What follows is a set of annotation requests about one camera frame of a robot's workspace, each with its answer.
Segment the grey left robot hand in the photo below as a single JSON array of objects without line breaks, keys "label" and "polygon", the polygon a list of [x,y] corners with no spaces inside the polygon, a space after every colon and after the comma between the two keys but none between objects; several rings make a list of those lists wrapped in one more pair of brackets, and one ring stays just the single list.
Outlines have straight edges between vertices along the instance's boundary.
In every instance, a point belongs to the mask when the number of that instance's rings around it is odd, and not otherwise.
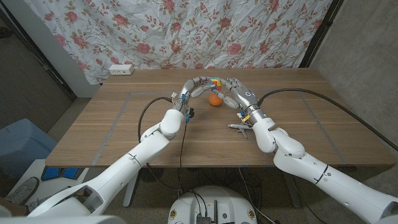
[{"label": "grey left robot hand", "polygon": [[215,87],[208,83],[208,77],[196,77],[186,81],[177,96],[174,97],[174,108],[182,114],[187,113],[187,104],[190,98],[199,97],[205,90]]}]

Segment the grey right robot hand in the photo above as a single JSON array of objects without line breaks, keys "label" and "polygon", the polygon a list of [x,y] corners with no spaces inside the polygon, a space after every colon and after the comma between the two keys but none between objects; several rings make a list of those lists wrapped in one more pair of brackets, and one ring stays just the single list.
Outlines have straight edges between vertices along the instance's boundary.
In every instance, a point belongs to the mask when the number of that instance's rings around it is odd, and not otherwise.
[{"label": "grey right robot hand", "polygon": [[267,117],[265,112],[257,105],[258,99],[254,92],[244,86],[237,78],[227,78],[226,80],[221,78],[220,82],[231,92],[233,98],[218,90],[213,90],[213,93],[230,108],[240,109],[241,112],[238,116],[242,122],[254,125]]}]

